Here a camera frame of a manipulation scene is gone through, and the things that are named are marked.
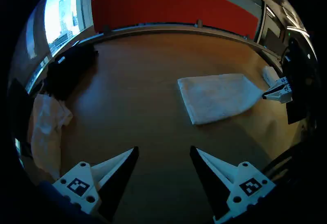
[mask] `white cloth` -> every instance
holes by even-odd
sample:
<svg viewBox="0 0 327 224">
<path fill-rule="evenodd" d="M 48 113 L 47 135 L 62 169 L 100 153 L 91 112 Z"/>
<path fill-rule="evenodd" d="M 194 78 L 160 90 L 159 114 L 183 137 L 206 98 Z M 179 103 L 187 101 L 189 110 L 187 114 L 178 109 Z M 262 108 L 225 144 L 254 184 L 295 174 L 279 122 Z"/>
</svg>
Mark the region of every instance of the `white cloth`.
<svg viewBox="0 0 327 224">
<path fill-rule="evenodd" d="M 177 80 L 192 124 L 214 122 L 251 108 L 262 95 L 243 74 Z"/>
<path fill-rule="evenodd" d="M 72 113 L 63 101 L 38 94 L 33 105 L 33 134 L 31 149 L 36 166 L 55 180 L 60 177 L 61 127 L 68 125 Z"/>
</svg>

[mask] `ceiling light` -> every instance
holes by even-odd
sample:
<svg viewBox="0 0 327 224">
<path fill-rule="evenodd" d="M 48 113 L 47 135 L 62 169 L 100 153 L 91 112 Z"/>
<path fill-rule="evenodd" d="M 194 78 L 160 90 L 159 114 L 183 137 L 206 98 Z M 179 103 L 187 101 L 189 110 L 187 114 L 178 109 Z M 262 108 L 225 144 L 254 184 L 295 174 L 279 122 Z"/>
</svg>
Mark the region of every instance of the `ceiling light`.
<svg viewBox="0 0 327 224">
<path fill-rule="evenodd" d="M 272 12 L 272 10 L 269 7 L 267 7 L 267 10 L 273 15 L 273 17 L 275 17 L 275 14 Z"/>
<path fill-rule="evenodd" d="M 287 30 L 298 31 L 298 32 L 310 37 L 310 35 L 306 31 L 296 28 L 296 27 L 287 27 Z"/>
</svg>

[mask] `red panel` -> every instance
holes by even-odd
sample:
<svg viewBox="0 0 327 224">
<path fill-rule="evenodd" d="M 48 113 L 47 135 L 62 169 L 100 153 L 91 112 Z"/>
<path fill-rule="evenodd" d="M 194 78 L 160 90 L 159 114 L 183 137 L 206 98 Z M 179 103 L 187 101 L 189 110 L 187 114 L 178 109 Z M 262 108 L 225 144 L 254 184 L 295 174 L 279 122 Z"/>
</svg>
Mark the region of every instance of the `red panel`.
<svg viewBox="0 0 327 224">
<path fill-rule="evenodd" d="M 138 23 L 196 23 L 254 39 L 258 19 L 227 0 L 92 0 L 96 32 Z"/>
</svg>

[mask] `wooden surface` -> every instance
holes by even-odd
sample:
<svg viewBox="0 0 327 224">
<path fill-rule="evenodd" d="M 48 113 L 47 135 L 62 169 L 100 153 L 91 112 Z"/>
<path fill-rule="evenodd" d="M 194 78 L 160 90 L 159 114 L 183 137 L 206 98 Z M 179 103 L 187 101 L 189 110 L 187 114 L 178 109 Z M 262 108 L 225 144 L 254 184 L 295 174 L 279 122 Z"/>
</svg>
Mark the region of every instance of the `wooden surface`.
<svg viewBox="0 0 327 224">
<path fill-rule="evenodd" d="M 243 73 L 260 89 L 266 63 L 248 46 L 188 34 L 120 38 L 95 46 L 92 68 L 67 101 L 62 173 L 80 161 L 98 164 L 132 146 L 140 157 L 115 223 L 204 223 L 212 211 L 189 157 L 191 145 L 231 164 L 261 169 L 298 140 L 286 106 L 260 100 L 247 112 L 194 126 L 177 79 Z"/>
</svg>

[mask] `window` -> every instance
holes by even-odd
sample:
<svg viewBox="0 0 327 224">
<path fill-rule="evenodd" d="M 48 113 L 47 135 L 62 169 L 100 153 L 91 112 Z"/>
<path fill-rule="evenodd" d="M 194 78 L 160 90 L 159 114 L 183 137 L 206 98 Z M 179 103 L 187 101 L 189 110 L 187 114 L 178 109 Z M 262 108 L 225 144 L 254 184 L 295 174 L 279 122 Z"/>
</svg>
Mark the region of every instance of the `window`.
<svg viewBox="0 0 327 224">
<path fill-rule="evenodd" d="M 47 0 L 45 34 L 51 54 L 79 32 L 76 0 Z"/>
</svg>

